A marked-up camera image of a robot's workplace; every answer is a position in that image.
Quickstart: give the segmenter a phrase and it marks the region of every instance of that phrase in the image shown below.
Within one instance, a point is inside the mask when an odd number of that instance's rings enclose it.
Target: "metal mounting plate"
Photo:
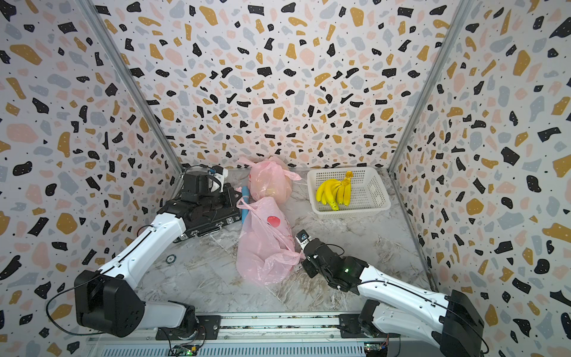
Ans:
[[[352,334],[348,331],[361,331],[358,314],[339,314],[341,338],[369,338],[363,333]],[[399,334],[388,334],[389,338],[398,338]],[[386,338],[387,334],[380,332],[378,338]]]
[[[222,317],[220,315],[199,315],[198,326],[204,326],[204,329],[199,327],[198,335],[194,337],[194,342],[201,343],[203,340],[215,340],[218,337],[218,331],[220,331],[220,321]],[[188,342],[189,338],[186,336],[185,331],[181,331],[177,328],[161,327],[160,330],[156,332],[155,340],[165,341],[167,337],[165,336],[163,330],[168,333],[168,338],[172,343]]]

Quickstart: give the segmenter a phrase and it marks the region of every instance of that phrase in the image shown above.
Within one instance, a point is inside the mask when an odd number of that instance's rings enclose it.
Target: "black motor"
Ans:
[[[222,174],[220,166],[206,167],[208,171],[188,171],[183,176],[183,187],[180,194],[165,203],[158,213],[171,213],[184,220],[187,227],[178,243],[192,236],[204,236],[214,233],[222,226],[241,219],[236,203],[242,197],[231,184],[222,184],[214,174]],[[211,192],[216,183],[222,191]]]

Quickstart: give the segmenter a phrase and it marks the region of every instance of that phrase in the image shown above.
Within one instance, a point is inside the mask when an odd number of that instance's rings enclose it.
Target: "pink plastic bag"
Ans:
[[[273,197],[282,204],[291,195],[291,180],[301,180],[301,176],[290,172],[287,165],[277,157],[254,163],[246,158],[240,158],[240,163],[250,165],[250,182],[248,188],[254,200],[263,197]]]
[[[236,206],[250,210],[238,241],[238,273],[259,285],[281,282],[302,255],[295,252],[289,222],[273,197],[252,204],[240,199]]]

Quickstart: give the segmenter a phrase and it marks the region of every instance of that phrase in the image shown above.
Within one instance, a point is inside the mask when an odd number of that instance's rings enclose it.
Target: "marble floor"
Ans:
[[[230,171],[235,187],[247,183],[246,170]],[[391,208],[362,219],[318,220],[308,199],[306,171],[293,183],[293,193],[280,206],[295,235],[305,229],[323,242],[334,243],[352,255],[407,283],[430,289],[403,211],[386,171],[379,171]],[[192,304],[197,312],[360,311],[365,298],[336,291],[321,275],[310,279],[298,264],[281,283],[257,286],[236,270],[241,223],[217,233],[172,244],[141,279],[139,297],[147,301],[173,300]],[[167,264],[168,255],[176,261]]]

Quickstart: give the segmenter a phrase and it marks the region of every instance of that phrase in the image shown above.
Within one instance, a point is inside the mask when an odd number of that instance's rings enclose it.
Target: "bunch of bananas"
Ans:
[[[351,202],[351,178],[353,172],[347,171],[343,181],[330,179],[317,189],[315,199],[324,205],[329,204],[333,211],[339,211],[339,205],[349,206]]]

